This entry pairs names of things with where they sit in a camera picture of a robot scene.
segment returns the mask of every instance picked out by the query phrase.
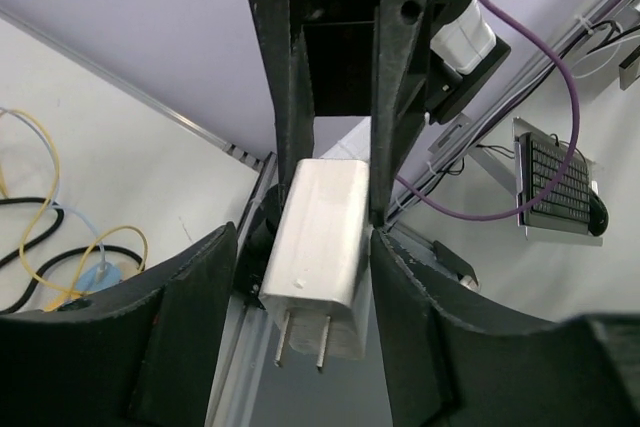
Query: black keyboard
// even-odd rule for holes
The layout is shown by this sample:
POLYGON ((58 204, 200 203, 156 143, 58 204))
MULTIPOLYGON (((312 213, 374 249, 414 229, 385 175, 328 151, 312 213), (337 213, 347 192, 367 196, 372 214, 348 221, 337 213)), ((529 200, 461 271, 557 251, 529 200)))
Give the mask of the black keyboard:
MULTIPOLYGON (((522 204, 536 197, 553 177, 566 156, 566 149, 551 139, 532 133, 520 136, 524 189, 522 204)), ((524 212, 525 225, 546 229, 588 233, 589 167, 574 156, 569 169, 544 200, 524 212)))

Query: hole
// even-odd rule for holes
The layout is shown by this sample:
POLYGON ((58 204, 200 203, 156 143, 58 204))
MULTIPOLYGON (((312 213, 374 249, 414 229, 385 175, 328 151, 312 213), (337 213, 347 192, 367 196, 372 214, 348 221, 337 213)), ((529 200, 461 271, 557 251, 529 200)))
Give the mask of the hole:
POLYGON ((73 302, 69 302, 68 304, 63 305, 58 308, 58 312, 65 312, 69 310, 82 310, 89 307, 93 302, 91 299, 87 299, 86 297, 81 297, 73 302))
POLYGON ((420 18, 421 13, 422 9, 420 8, 420 4, 415 0, 407 0, 400 8, 402 21, 407 25, 415 24, 420 18))

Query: gray floor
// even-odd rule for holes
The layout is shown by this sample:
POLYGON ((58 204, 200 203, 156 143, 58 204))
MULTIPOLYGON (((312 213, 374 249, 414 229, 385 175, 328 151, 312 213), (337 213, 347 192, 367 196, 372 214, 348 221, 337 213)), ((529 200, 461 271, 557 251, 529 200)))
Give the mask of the gray floor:
POLYGON ((272 359, 271 335, 251 427, 352 427, 392 425, 375 312, 369 318, 367 356, 362 361, 328 359, 317 373, 315 357, 287 351, 285 366, 272 359))

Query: white wall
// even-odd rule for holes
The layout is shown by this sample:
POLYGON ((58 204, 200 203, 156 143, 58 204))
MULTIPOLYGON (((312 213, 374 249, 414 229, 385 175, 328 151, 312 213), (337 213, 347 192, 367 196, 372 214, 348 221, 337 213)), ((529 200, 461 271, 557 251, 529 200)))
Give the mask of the white wall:
MULTIPOLYGON (((495 2, 546 37, 554 29, 566 30, 563 25, 584 0, 495 2)), ((0 0, 0 9, 219 137, 258 156, 274 149, 271 100, 247 0, 0 0)), ((517 34, 492 24, 513 54, 493 88, 474 104, 476 110, 487 108, 534 52, 517 34)), ((353 125, 342 119, 320 122, 317 151, 324 152, 353 125)), ((421 162, 413 168, 421 169, 421 162)))
MULTIPOLYGON (((640 82, 622 92, 616 79, 618 63, 638 43, 624 46, 601 74, 578 81, 582 103, 578 146, 599 164, 600 194, 610 213, 603 247, 527 242, 513 218, 462 222, 423 205, 405 214, 405 224, 426 238, 444 242, 474 266, 486 297, 551 320, 583 312, 640 311, 640 82)), ((587 72, 611 53, 603 52, 580 68, 587 72)), ((554 74, 516 115, 568 139, 570 108, 560 77, 554 74)), ((510 145, 513 116, 483 143, 510 145)), ((445 179, 432 198, 465 213, 513 208, 513 198, 473 160, 466 160, 464 174, 445 179)))

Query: black mouse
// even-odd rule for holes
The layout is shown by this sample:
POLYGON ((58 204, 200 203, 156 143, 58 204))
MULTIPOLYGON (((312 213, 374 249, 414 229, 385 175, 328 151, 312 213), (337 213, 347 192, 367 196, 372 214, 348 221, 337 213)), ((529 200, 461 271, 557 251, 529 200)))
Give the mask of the black mouse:
POLYGON ((589 217, 589 232, 600 237, 609 226, 609 211, 593 190, 589 190, 589 217))

